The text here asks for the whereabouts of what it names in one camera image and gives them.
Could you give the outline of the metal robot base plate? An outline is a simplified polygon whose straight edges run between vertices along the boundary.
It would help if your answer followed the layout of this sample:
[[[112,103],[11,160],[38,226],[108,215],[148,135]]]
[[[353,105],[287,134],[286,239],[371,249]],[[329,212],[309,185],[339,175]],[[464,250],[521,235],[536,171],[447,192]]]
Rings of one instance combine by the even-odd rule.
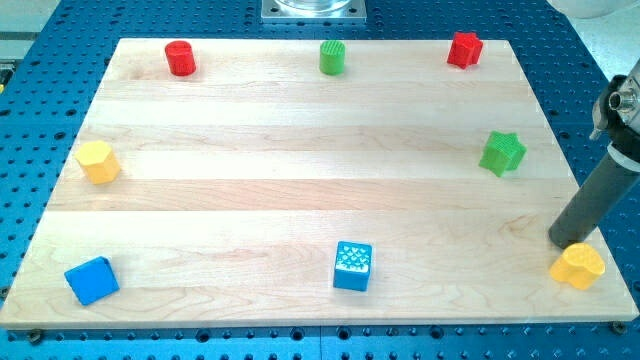
[[[365,0],[262,0],[260,13],[267,23],[367,19]]]

